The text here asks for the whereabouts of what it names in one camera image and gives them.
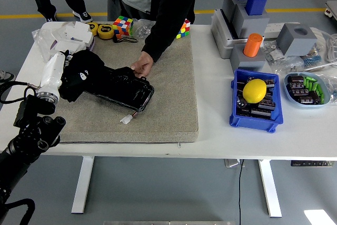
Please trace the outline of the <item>person's left hand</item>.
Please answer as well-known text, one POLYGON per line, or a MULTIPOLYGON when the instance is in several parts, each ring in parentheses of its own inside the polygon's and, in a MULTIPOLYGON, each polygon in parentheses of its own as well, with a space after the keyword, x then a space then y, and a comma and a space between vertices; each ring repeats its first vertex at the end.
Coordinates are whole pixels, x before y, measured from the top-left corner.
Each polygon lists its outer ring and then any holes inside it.
POLYGON ((145 51, 141 52, 139 59, 131 65, 136 77, 146 77, 149 75, 153 66, 152 57, 145 51))

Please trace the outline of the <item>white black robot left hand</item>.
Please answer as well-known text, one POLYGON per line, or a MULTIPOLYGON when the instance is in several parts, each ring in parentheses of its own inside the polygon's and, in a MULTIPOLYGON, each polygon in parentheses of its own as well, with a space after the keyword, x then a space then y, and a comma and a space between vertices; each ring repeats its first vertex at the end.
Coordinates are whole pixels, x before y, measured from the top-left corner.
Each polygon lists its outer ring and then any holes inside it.
POLYGON ((69 51, 57 52, 46 63, 37 96, 57 102, 60 98, 75 101, 85 90, 87 71, 81 71, 79 63, 90 53, 81 50, 70 54, 69 51))

